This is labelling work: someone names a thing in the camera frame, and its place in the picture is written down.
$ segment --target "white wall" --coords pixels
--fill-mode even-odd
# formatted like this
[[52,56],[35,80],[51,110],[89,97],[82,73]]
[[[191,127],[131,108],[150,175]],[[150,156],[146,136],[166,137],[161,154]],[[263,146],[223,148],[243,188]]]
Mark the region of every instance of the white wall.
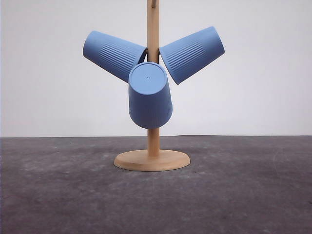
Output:
[[[312,1],[161,0],[160,45],[215,26],[225,54],[175,85],[162,135],[311,135]],[[146,0],[2,0],[1,136],[144,136],[91,30],[146,45]]]

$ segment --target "upside-down cup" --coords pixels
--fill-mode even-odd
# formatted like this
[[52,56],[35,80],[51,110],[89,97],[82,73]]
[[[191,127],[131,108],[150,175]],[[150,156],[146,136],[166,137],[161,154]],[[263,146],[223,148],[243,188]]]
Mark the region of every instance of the upside-down cup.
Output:
[[144,62],[129,74],[129,114],[142,128],[159,128],[170,119],[172,103],[166,71]]

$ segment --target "wooden stand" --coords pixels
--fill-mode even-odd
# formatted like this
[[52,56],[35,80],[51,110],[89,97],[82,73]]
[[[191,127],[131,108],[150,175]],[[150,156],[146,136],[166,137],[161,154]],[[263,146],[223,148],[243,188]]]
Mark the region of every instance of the wooden stand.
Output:
[[[159,1],[147,0],[147,60],[159,64]],[[159,128],[148,129],[147,150],[134,150],[117,155],[117,167],[136,171],[166,171],[190,164],[187,154],[160,150]]]

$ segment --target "gray concrete floor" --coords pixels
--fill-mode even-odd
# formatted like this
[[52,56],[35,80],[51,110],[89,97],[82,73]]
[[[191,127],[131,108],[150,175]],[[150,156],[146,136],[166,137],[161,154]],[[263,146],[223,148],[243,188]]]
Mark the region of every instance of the gray concrete floor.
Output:
[[191,164],[135,172],[145,137],[1,139],[3,234],[311,234],[312,136],[168,136]]

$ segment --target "blue plastic cup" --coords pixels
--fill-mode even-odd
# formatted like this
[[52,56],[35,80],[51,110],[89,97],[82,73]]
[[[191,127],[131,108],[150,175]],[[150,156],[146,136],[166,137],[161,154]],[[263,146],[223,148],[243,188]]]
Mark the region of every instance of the blue plastic cup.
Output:
[[144,62],[146,47],[92,31],[83,46],[83,55],[114,76],[128,82],[134,66]]
[[224,54],[221,39],[214,27],[172,42],[161,47],[159,51],[176,84]]
[[159,128],[170,119],[172,103],[166,71],[144,62],[129,74],[129,114],[142,128]]

